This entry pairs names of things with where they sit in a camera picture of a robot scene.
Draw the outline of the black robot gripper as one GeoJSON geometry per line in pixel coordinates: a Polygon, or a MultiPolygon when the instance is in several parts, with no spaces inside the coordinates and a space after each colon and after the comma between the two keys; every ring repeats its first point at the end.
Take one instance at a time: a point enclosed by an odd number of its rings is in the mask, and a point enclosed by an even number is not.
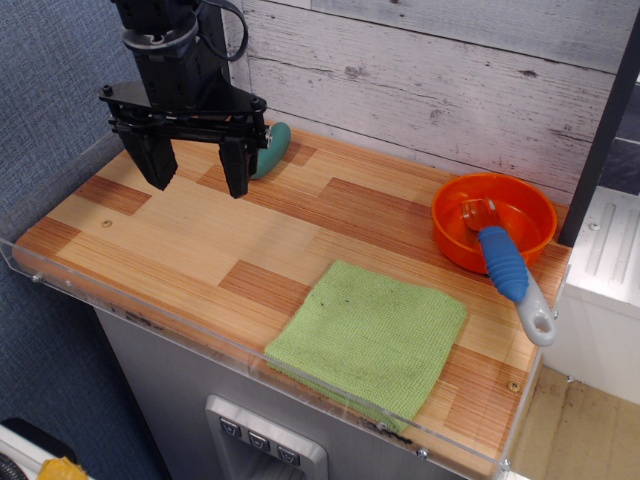
{"type": "Polygon", "coordinates": [[[251,147],[267,146],[266,102],[227,81],[223,66],[229,59],[198,29],[157,34],[125,29],[122,40],[140,78],[105,85],[99,98],[109,105],[115,129],[134,132],[123,133],[122,142],[146,181],[164,190],[178,168],[171,140],[149,135],[208,141],[221,143],[230,195],[246,195],[247,149],[232,137],[243,137],[251,147]]]}

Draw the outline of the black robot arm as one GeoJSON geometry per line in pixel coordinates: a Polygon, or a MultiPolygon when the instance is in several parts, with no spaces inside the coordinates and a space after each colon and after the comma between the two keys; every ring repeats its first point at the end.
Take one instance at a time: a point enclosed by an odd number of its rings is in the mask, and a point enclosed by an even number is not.
{"type": "Polygon", "coordinates": [[[214,143],[230,195],[246,195],[271,132],[265,100],[232,86],[224,73],[248,41],[228,53],[220,13],[241,18],[241,10],[229,1],[119,1],[116,7],[140,78],[107,84],[99,97],[146,181],[160,190],[170,183],[178,167],[173,140],[214,143]]]}

